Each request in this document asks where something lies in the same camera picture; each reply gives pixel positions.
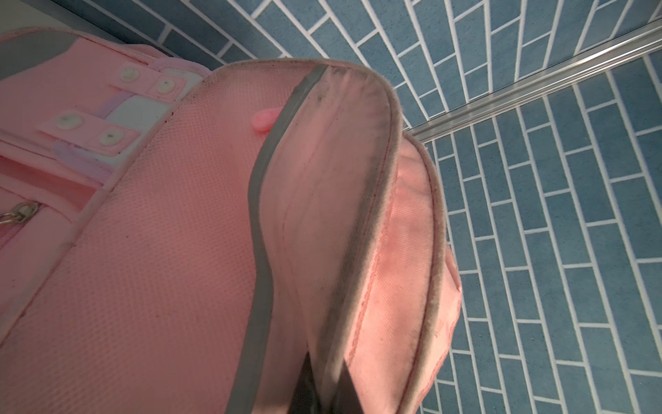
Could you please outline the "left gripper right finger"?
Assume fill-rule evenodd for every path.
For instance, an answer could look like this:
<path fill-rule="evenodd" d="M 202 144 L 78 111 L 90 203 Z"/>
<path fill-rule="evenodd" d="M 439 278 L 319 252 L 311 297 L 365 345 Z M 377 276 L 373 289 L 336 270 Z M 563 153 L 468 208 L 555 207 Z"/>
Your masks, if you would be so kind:
<path fill-rule="evenodd" d="M 330 406 L 332 414 L 363 414 L 360 398 L 346 363 L 343 363 L 337 388 Z"/>

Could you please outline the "pink student backpack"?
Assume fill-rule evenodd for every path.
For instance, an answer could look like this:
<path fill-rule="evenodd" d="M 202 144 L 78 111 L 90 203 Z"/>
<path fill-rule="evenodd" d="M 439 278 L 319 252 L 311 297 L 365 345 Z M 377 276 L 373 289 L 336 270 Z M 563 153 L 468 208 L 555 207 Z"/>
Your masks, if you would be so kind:
<path fill-rule="evenodd" d="M 334 60 L 215 71 L 64 29 L 1 36 L 1 410 L 412 413 L 462 287 L 391 85 Z"/>

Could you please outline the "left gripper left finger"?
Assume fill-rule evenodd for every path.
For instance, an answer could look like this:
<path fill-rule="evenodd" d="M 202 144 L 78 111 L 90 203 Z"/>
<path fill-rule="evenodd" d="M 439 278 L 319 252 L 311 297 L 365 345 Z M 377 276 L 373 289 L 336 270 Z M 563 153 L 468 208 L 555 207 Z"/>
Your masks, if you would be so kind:
<path fill-rule="evenodd" d="M 305 355 L 303 367 L 298 377 L 293 397 L 288 410 L 289 414 L 319 414 L 321 403 L 315 387 L 315 379 L 310 362 L 310 355 Z"/>

